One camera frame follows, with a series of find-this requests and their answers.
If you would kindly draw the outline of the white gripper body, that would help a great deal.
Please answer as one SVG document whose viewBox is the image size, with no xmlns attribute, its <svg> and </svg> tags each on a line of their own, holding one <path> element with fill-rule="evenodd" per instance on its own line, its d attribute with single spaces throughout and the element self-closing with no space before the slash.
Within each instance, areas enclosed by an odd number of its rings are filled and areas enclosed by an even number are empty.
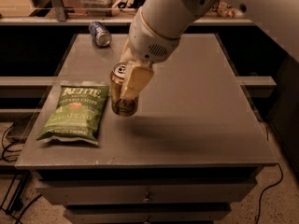
<svg viewBox="0 0 299 224">
<path fill-rule="evenodd" d="M 179 44 L 179 38 L 167 38 L 155 32 L 146 22 L 141 7 L 130 25 L 129 49 L 135 60 L 162 63 Z"/>
</svg>

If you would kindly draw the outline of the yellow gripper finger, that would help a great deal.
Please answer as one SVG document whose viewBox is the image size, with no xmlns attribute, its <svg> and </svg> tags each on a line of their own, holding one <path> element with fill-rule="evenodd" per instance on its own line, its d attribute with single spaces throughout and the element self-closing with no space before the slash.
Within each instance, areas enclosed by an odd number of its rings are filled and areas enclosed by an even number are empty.
<svg viewBox="0 0 299 224">
<path fill-rule="evenodd" d="M 131 57 L 131 50 L 130 50 L 129 39 L 126 39 L 123 50 L 121 52 L 120 62 L 128 63 L 130 61 L 130 57 Z"/>
<path fill-rule="evenodd" d="M 135 99 L 149 84 L 153 76 L 152 62 L 144 60 L 129 61 L 121 88 L 121 98 Z"/>
</svg>

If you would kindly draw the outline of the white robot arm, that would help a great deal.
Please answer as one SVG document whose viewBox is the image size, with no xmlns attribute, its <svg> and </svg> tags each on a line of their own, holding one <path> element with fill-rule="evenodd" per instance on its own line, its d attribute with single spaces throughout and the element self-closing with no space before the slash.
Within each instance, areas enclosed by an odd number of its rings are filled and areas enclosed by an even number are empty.
<svg viewBox="0 0 299 224">
<path fill-rule="evenodd" d="M 217 0 L 146 0 L 130 25 L 121 61 L 129 64 L 122 99 L 134 99 L 148 85 L 152 66 L 168 59 L 189 25 L 203 17 Z"/>
</svg>

